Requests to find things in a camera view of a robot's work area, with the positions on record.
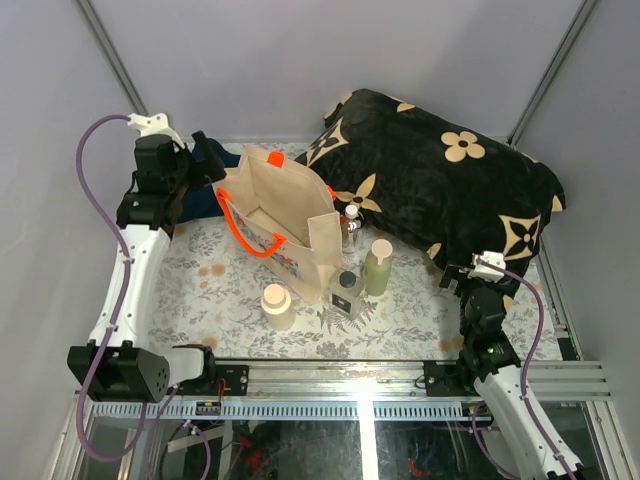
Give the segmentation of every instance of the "orange bag handle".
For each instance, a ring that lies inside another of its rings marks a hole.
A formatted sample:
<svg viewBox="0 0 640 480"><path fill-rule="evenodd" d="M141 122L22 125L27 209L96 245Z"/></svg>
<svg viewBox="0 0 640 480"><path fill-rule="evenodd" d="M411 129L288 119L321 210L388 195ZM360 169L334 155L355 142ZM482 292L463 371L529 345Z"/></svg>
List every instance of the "orange bag handle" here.
<svg viewBox="0 0 640 480"><path fill-rule="evenodd" d="M218 188L218 190L216 191L216 200L218 200L218 203L220 204L220 208L222 208L222 213L224 213L224 218L227 220L227 223L229 224L229 228L231 228L231 233L233 233L233 236L236 237L236 240L238 240L238 243L244 247L244 249L247 251L249 255L253 255L254 257L258 257L258 258L270 257L280 249L280 247L284 242L287 241L287 237L285 237L284 235L280 235L279 233L274 233L273 245L271 245L271 247L268 250L265 250L264 252L259 252L253 249L253 247L251 247L251 245L249 245L247 241L244 239L244 237L240 233L240 230L238 230L236 223L233 221L233 217L231 216L231 212L229 211L229 206L227 205L227 202L233 203L231 195L229 195L229 193L223 188Z"/></svg>

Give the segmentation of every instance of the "transparent floor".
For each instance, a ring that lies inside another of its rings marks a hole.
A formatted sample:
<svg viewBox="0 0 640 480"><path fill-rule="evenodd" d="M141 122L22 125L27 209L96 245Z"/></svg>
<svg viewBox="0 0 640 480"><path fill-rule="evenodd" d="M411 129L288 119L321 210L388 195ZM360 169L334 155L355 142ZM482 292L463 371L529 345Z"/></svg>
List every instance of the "transparent floor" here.
<svg viewBox="0 0 640 480"><path fill-rule="evenodd" d="M598 467L586 410L581 403L543 404L565 442L586 467L586 479L605 478ZM190 435L184 421L162 420L152 439L150 475L146 475L145 433L132 454L120 462L98 463L80 453L71 471L73 479L157 480L177 479L359 479L389 480L500 479L483 456L468 422L396 419L346 421L192 421L209 438L211 465L201 438ZM91 441L105 454L122 450L131 439L137 421L98 417L93 419ZM481 424L481 435L496 460L514 469L499 428Z"/></svg>

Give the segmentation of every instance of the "bottle cap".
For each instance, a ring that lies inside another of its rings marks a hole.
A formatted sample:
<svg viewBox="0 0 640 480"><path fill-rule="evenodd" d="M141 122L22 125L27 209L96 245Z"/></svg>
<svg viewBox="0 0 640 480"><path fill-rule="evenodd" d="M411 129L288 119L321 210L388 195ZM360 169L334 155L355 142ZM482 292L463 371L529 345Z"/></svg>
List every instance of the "bottle cap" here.
<svg viewBox="0 0 640 480"><path fill-rule="evenodd" d="M344 215L349 219L353 220L358 216L358 206L357 205L347 205L347 208L344 209Z"/></svg>
<svg viewBox="0 0 640 480"><path fill-rule="evenodd" d="M382 265L384 261L393 253L393 246L388 240L380 239L371 245L371 253L376 257L378 265Z"/></svg>
<svg viewBox="0 0 640 480"><path fill-rule="evenodd" d="M357 279L358 277L356 277L353 272L342 272L340 274L340 286L343 288L351 288L356 284Z"/></svg>
<svg viewBox="0 0 640 480"><path fill-rule="evenodd" d="M266 306L270 308L280 308L287 300L287 292L282 285L272 283L264 289L262 299Z"/></svg>

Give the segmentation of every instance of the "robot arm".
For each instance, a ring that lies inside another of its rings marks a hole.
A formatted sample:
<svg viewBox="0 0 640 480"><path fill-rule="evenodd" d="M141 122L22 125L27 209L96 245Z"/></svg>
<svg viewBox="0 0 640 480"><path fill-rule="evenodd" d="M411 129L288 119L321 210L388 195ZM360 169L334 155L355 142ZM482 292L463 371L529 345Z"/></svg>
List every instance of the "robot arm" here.
<svg viewBox="0 0 640 480"><path fill-rule="evenodd" d="M491 288L503 274L487 264L506 269L504 256L495 252L474 255L470 268L448 268L457 279L464 275L476 279L460 282L456 292L462 296L460 333L464 343L452 381L485 401L513 454L518 467L513 473L519 478L571 478L561 460L574 478L583 478L580 459L563 442L531 388L527 385L526 395L522 393L520 359L502 331L502 295ZM542 432L558 450L557 455Z"/></svg>
<svg viewBox="0 0 640 480"><path fill-rule="evenodd" d="M568 478L564 476L559 457L553 454L522 400L520 375L520 368L510 365L500 368L495 375L487 375L484 381L476 379L473 386L500 426L500 432L518 466L520 478ZM531 389L528 389L527 396L540 425L555 442L560 455L575 472L576 478L582 478L578 473L580 459L562 441Z"/></svg>
<svg viewBox="0 0 640 480"><path fill-rule="evenodd" d="M131 262L131 277L122 308L105 354L89 388L94 401L159 402L169 386L185 380L200 384L217 382L211 349L185 345L161 356L149 350L148 311L160 265L181 214L182 197L189 191L225 177L224 166L209 148L202 132L193 135L205 153L196 163L180 136L170 128L167 116L131 115L129 126L140 132L136 140L137 170L134 185L118 207L117 224L129 250L120 247L96 326L85 346L69 350L67 363L82 383L109 320L124 279L124 265Z"/></svg>

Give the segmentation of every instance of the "black label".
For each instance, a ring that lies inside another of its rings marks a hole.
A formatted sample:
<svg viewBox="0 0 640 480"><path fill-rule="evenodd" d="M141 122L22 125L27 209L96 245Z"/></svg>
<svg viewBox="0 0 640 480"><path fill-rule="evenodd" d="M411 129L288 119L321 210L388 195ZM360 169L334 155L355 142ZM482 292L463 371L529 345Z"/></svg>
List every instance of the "black label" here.
<svg viewBox="0 0 640 480"><path fill-rule="evenodd" d="M337 296L335 293L331 295L331 303L340 310L351 313L351 303L347 302L344 298Z"/></svg>

